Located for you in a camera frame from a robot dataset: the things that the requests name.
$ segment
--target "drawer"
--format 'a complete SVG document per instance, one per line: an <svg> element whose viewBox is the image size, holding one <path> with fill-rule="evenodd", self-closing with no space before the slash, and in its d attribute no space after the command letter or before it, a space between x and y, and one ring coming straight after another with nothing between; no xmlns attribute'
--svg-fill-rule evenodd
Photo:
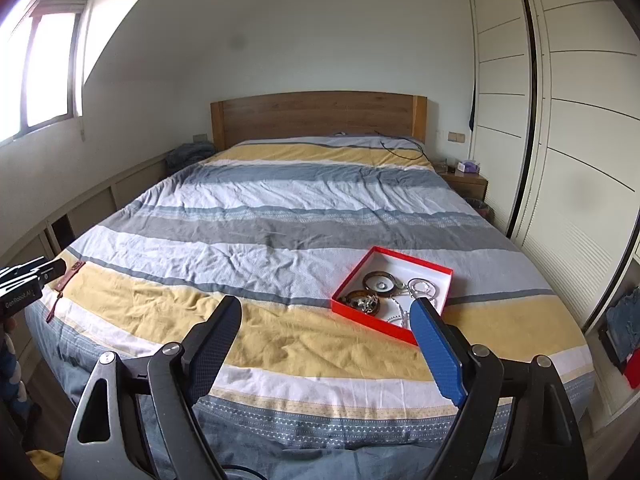
<svg viewBox="0 0 640 480"><path fill-rule="evenodd" d="M486 192L485 184L475 184L473 182L448 182L448 184L449 187L462 198L484 200L484 193Z"/></svg>

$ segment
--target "wooden headboard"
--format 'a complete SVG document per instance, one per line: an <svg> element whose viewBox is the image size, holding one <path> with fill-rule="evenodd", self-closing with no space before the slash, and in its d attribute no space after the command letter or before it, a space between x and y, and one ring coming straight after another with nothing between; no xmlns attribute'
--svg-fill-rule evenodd
<svg viewBox="0 0 640 480"><path fill-rule="evenodd" d="M337 132L411 136L425 141L427 98L384 92L268 94L211 103L218 150L250 139L327 136Z"/></svg>

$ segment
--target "open red box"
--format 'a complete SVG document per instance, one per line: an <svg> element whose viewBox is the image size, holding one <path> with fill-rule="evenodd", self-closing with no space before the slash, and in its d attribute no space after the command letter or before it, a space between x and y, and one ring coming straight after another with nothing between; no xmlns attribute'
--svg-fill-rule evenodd
<svg viewBox="0 0 640 480"><path fill-rule="evenodd" d="M340 301L340 298L352 290L363 289L362 279L365 274L372 270L390 272L403 283L406 283L410 278L425 278L430 280L430 282L436 285L437 289L435 297L436 305L434 307L438 314L442 314L442 310L447 301L453 270L421 260L420 258L398 253L397 251L373 246L340 284L338 290L331 296L331 310L336 314L417 346L418 343L415 341L414 334L411 330L394 325L380 317L364 314ZM406 306L408 310L410 303L413 302L413 298L406 296L404 299L409 302Z"/></svg>

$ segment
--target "window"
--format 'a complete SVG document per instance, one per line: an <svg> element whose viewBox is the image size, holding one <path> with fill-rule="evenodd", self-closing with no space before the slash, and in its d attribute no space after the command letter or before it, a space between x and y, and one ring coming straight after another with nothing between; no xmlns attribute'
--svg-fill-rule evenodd
<svg viewBox="0 0 640 480"><path fill-rule="evenodd" d="M0 142L74 116L84 2L45 1L0 45Z"/></svg>

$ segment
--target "black robotic device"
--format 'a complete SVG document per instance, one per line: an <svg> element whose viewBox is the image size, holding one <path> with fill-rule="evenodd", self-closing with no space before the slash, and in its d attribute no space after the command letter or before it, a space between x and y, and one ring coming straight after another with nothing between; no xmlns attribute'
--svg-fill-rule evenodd
<svg viewBox="0 0 640 480"><path fill-rule="evenodd" d="M37 300L44 283L64 272L62 260L44 258L0 271L0 320ZM150 395L176 478L225 480L227 466L211 452L191 408L210 390L241 317L238 299L225 296L182 342L167 343L151 357L123 361L116 352L102 354L74 417L61 479L158 478L136 399ZM422 348L423 353L440 391L459 408L427 480L472 479L501 397L512 397L511 412L491 478L588 478L578 424L548 357L523 363L499 359L483 345L471 346L424 298L412 305L412 325L414 320L431 331L429 351ZM2 405L0 476L42 480L10 423Z"/></svg>

